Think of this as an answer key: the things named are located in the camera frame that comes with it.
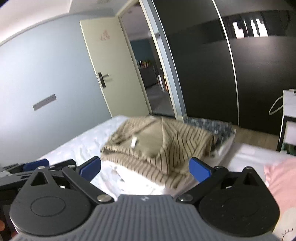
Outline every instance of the pink fabric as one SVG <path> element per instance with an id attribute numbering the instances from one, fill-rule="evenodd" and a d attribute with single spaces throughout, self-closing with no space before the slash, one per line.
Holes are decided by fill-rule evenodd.
<path id="1" fill-rule="evenodd" d="M 280 208 L 280 216 L 291 207 L 296 207 L 296 158 L 276 166 L 265 166 L 264 172 L 269 190 Z"/>

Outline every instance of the white logo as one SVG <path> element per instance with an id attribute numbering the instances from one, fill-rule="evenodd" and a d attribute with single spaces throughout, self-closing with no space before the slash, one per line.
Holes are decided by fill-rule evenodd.
<path id="1" fill-rule="evenodd" d="M 145 201 L 149 200 L 149 198 L 148 198 L 147 196 L 145 196 L 145 197 L 141 197 L 141 200 L 142 200 L 143 202 L 145 202 Z"/>

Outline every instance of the beige cloth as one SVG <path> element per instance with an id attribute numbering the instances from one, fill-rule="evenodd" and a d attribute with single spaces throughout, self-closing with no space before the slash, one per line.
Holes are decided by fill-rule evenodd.
<path id="1" fill-rule="evenodd" d="M 132 139 L 136 137 L 134 148 Z M 118 163 L 158 185 L 172 189 L 192 180 L 188 161 L 209 153 L 213 136 L 206 130 L 168 118 L 130 118 L 101 149 L 101 159 Z"/>

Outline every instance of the door handle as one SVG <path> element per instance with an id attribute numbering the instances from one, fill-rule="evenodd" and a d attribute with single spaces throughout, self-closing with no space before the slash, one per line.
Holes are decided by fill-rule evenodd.
<path id="1" fill-rule="evenodd" d="M 99 75 L 99 79 L 100 79 L 100 82 L 101 82 L 101 84 L 102 84 L 102 87 L 103 87 L 103 88 L 106 88 L 104 78 L 105 78 L 105 77 L 108 77 L 109 74 L 106 74 L 106 75 L 103 76 L 102 73 L 99 72 L 98 75 Z"/>

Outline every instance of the screw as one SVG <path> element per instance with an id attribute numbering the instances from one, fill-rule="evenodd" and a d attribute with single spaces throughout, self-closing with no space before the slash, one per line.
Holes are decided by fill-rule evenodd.
<path id="1" fill-rule="evenodd" d="M 193 200 L 193 196 L 190 194 L 182 194 L 178 197 L 178 199 L 182 202 L 191 202 Z"/>
<path id="2" fill-rule="evenodd" d="M 97 196 L 97 200 L 99 202 L 109 202 L 112 200 L 112 197 L 110 197 L 107 194 L 101 194 L 101 195 Z"/>

